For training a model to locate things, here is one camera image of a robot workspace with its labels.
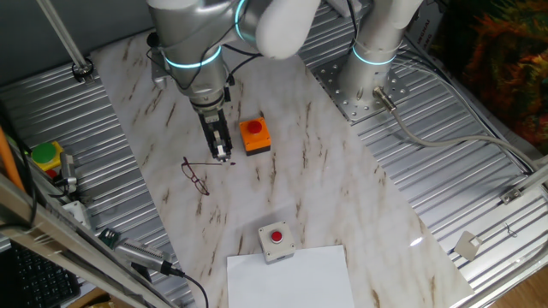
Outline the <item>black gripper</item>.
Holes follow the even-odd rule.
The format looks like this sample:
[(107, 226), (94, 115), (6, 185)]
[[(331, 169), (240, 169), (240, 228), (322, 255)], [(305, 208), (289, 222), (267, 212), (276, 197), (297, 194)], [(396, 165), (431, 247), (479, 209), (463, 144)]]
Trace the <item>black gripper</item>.
[(199, 115), (211, 155), (220, 162), (227, 162), (231, 157), (232, 144), (223, 104), (224, 98), (218, 98), (210, 103), (203, 100), (191, 101), (192, 107)]

